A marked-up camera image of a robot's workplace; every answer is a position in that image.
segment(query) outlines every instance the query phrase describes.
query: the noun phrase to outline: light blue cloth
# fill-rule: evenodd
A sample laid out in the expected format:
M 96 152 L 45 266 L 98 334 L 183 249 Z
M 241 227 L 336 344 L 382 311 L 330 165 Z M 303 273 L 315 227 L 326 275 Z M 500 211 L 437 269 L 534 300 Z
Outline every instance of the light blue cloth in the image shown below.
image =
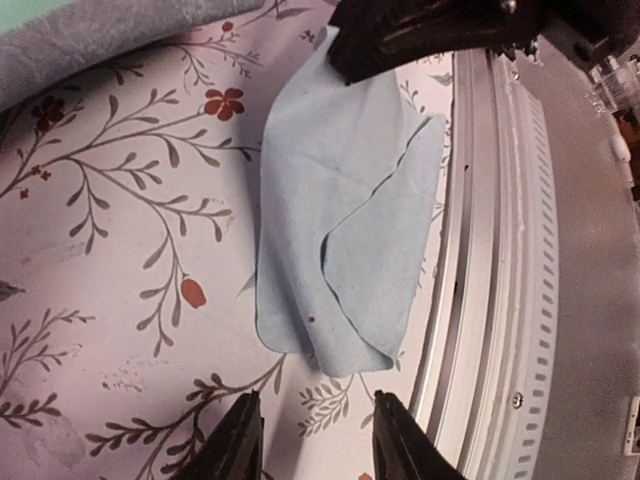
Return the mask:
M 337 29 L 276 99 L 261 164 L 257 329 L 342 377 L 391 368 L 426 247 L 442 116 L 403 101 L 394 72 L 346 87 Z

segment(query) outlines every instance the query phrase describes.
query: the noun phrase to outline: gray towel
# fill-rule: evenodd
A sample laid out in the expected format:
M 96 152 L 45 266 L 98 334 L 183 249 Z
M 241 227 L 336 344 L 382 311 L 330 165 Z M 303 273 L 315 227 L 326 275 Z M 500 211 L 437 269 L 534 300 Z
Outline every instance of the gray towel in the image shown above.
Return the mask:
M 69 75 L 264 0 L 76 0 L 0 34 L 0 112 Z
M 261 159 L 257 329 L 342 377 L 391 368 L 425 251 L 445 119 L 422 118 L 395 72 L 346 87 L 337 30 L 276 99 Z

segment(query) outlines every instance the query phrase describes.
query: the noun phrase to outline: screw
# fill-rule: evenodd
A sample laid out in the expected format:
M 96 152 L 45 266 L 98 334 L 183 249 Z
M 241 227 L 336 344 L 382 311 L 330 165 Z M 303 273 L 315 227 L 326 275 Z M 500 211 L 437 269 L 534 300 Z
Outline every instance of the screw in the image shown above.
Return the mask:
M 516 0 L 500 0 L 500 8 L 502 8 L 503 12 L 513 15 L 516 8 L 518 8 L 518 4 Z
M 523 404 L 524 404 L 524 396 L 520 392 L 517 392 L 511 399 L 511 405 L 513 406 L 513 408 L 517 410 L 519 408 L 522 408 Z

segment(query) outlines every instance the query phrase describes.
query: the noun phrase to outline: silver metal frame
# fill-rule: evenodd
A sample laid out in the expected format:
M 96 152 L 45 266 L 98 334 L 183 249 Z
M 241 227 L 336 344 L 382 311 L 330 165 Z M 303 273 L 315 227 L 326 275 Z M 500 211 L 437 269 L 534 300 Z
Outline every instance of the silver metal frame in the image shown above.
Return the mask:
M 483 50 L 454 59 L 453 155 L 410 410 L 474 480 L 530 479 L 551 382 L 557 220 L 540 103 Z

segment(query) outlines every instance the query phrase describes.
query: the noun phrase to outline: floral tablecloth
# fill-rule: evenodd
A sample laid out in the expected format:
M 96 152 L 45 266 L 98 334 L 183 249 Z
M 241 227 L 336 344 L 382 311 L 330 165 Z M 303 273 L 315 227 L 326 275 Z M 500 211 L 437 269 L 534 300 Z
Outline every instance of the floral tablecloth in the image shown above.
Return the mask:
M 372 392 L 411 395 L 445 182 L 394 370 L 327 378 L 255 332 L 262 130 L 332 9 L 276 0 L 0 115 L 3 480 L 168 478 L 253 389 L 265 478 L 373 476 Z M 398 79 L 449 114 L 450 56 Z

